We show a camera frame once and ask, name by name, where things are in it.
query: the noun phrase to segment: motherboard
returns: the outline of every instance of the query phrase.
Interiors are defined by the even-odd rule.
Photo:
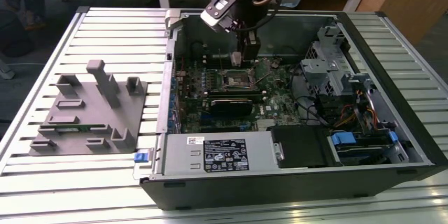
[[[176,71],[181,132],[265,131],[300,124],[288,87],[293,65],[272,56],[248,68],[224,68],[227,57],[212,55]]]

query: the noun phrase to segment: barcode sticker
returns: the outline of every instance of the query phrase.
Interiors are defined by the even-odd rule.
[[[188,136],[187,144],[204,144],[205,137],[203,136]]]

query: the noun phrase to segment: aluminum extrusion table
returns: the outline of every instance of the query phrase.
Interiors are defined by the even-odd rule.
[[[76,13],[0,143],[0,223],[447,223],[448,171],[375,197],[192,211],[161,211],[133,179],[133,154],[28,156],[63,73],[91,77],[103,59],[117,81],[149,82],[139,149],[156,141],[167,9],[91,8]],[[448,154],[448,86],[387,18],[349,17],[440,148]],[[363,64],[353,56],[360,70]]]

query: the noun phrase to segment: metal bracket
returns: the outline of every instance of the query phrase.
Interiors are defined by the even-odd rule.
[[[165,14],[165,27],[167,29],[173,29],[179,27],[183,23],[180,20],[183,19],[180,9],[169,9]]]

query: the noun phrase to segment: yellow wire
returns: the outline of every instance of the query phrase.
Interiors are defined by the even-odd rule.
[[[341,125],[344,125],[345,123],[348,123],[352,119],[355,118],[355,114],[352,114],[343,122],[340,122],[337,125],[335,125],[335,127],[339,127]]]

